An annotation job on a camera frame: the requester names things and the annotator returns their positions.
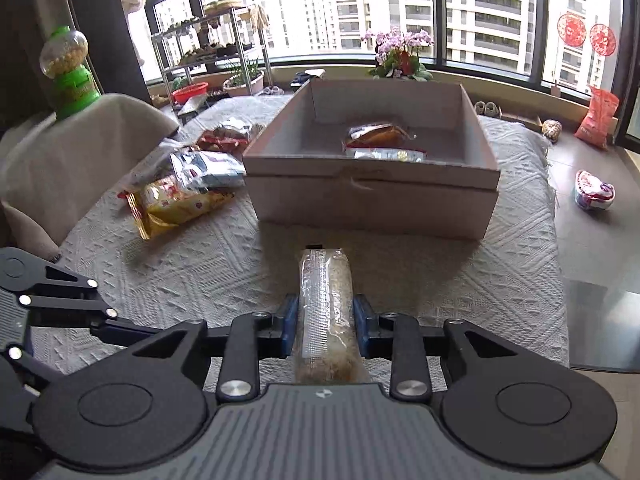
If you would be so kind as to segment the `cardboard box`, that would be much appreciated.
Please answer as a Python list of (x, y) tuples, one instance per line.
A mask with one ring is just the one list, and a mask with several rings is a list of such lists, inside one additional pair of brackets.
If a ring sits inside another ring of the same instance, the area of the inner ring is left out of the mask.
[[(345, 148), (352, 127), (393, 122), (398, 148)], [(481, 240), (500, 170), (460, 84), (402, 79), (304, 84), (243, 154), (257, 218), (282, 226)]]

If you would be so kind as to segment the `pair of beige slippers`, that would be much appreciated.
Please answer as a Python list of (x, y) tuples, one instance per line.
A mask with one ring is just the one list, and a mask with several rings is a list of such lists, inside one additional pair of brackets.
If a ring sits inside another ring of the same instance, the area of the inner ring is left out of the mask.
[(495, 102), (477, 101), (474, 104), (474, 110), (478, 116), (490, 118), (500, 118), (502, 116), (501, 108)]

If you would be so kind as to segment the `green plant white pot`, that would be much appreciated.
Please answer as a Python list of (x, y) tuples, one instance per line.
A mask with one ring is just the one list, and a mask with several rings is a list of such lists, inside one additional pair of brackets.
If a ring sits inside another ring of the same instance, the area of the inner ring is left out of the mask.
[(222, 90), (228, 96), (257, 96), (265, 88), (265, 73), (257, 60), (246, 62), (246, 71), (250, 76), (250, 85), (246, 84), (243, 66), (236, 63), (232, 67), (230, 77), (222, 84)]

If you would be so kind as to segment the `orange bread packet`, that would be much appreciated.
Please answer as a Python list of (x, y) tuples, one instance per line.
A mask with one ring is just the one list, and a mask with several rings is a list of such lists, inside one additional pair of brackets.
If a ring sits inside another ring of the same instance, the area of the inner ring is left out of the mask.
[(344, 141), (345, 148), (398, 148), (414, 136), (393, 122), (374, 122), (352, 127)]

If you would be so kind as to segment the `red snack packet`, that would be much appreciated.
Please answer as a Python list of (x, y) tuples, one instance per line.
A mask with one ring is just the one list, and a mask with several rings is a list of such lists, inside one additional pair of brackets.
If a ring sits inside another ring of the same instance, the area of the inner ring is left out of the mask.
[(213, 129), (205, 130), (195, 145), (202, 151), (221, 152), (241, 156), (258, 133), (265, 128), (263, 124), (253, 124), (242, 120), (222, 122)]

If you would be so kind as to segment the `red basin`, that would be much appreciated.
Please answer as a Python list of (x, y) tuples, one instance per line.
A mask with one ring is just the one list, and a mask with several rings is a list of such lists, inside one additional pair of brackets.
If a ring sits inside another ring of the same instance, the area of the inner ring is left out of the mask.
[(206, 96), (207, 91), (207, 82), (197, 82), (196, 84), (188, 84), (187, 86), (171, 92), (171, 97), (176, 104), (183, 105), (196, 96)]

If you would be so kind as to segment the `white textured table cloth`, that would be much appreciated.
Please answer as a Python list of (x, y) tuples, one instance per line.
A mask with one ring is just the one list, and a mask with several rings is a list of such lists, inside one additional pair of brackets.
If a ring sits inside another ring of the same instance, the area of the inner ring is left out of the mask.
[(482, 126), (501, 174), (478, 242), (262, 223), (243, 191), (211, 214), (144, 240), (126, 204), (107, 192), (70, 231), (58, 263), (96, 280), (105, 301), (137, 324), (223, 326), (240, 314), (276, 310), (297, 292), (306, 247), (340, 248), (355, 292), (375, 310), (431, 326), (464, 318), (566, 364), (549, 143), (512, 122), (486, 117)]

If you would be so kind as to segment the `pink flower pot plant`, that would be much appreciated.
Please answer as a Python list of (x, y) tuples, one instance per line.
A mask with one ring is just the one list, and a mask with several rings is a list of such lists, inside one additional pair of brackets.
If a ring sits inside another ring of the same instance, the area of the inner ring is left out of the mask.
[(399, 28), (392, 28), (389, 32), (367, 32), (361, 40), (373, 44), (375, 66), (368, 74), (374, 79), (433, 79), (432, 73), (420, 61), (421, 53), (433, 45), (427, 30), (402, 32)]

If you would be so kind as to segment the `red orange bag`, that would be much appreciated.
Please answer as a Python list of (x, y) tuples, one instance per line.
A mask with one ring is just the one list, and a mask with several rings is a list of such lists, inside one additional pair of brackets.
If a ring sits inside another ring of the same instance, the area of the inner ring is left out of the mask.
[(589, 110), (574, 133), (574, 137), (599, 150), (608, 149), (608, 132), (620, 105), (620, 99), (608, 90), (589, 87), (591, 98)]

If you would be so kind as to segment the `green gumball machine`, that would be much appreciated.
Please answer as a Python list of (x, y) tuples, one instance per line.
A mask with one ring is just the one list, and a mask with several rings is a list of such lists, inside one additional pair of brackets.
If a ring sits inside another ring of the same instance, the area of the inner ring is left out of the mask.
[(40, 70), (53, 82), (57, 120), (85, 110), (101, 96), (93, 74), (86, 66), (87, 58), (86, 36), (67, 25), (55, 29), (40, 51)]

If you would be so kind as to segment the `white red round container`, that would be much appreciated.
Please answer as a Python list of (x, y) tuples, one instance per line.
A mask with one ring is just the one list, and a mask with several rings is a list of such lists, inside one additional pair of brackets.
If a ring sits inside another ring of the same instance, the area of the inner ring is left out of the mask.
[(607, 210), (616, 197), (611, 183), (604, 182), (589, 171), (576, 172), (574, 201), (583, 210)]

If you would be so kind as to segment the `clear rice cracker packet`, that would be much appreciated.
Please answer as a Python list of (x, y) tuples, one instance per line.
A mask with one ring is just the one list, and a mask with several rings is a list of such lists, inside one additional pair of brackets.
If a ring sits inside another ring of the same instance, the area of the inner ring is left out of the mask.
[(293, 346), (295, 379), (301, 384), (369, 380), (360, 356), (352, 298), (352, 271), (341, 249), (303, 252)]

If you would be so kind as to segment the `red paper window decoration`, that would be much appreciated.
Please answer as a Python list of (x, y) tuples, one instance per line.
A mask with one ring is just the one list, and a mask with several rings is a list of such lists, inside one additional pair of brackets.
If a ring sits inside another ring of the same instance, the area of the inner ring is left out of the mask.
[(562, 14), (556, 24), (556, 30), (567, 47), (580, 48), (586, 41), (586, 25), (584, 20), (575, 13)]

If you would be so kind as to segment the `beige draped sofa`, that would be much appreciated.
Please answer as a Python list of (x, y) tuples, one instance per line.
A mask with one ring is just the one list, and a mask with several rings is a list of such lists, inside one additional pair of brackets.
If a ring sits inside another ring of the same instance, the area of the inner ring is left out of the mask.
[(54, 261), (101, 196), (178, 122), (132, 96), (110, 93), (70, 117), (35, 116), (1, 140), (1, 245)]

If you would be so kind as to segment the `yellow red snack bag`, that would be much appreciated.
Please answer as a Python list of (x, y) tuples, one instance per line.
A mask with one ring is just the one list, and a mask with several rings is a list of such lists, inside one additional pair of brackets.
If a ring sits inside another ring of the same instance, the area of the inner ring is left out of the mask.
[(152, 240), (228, 204), (231, 192), (183, 190), (175, 176), (156, 180), (134, 192), (122, 191), (142, 240)]

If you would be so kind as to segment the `blue white snack bag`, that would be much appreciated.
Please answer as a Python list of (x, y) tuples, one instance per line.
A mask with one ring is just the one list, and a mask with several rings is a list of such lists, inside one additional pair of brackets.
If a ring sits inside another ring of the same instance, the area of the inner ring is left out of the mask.
[(246, 175), (239, 159), (223, 152), (175, 152), (169, 156), (178, 187), (209, 192), (240, 188)]

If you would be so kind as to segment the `metal shelf rack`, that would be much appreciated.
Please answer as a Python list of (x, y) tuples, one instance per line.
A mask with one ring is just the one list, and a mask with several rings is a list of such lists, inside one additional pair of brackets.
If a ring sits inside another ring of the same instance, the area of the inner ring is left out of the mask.
[[(186, 114), (186, 104), (176, 104), (171, 92), (188, 84), (196, 84), (192, 72), (209, 65), (217, 72), (227, 72), (228, 79), (232, 67), (240, 63), (249, 86), (250, 76), (246, 71), (246, 62), (257, 60), (265, 73), (264, 90), (273, 87), (268, 42), (265, 38), (267, 27), (268, 16), (261, 6), (246, 8), (239, 1), (217, 0), (206, 6), (204, 15), (200, 18), (188, 18), (153, 35), (151, 41), (154, 53), (172, 110), (180, 117)], [(192, 108), (199, 110), (210, 96), (228, 96), (222, 90), (222, 84), (217, 87), (208, 82), (206, 96), (190, 99), (196, 101)]]

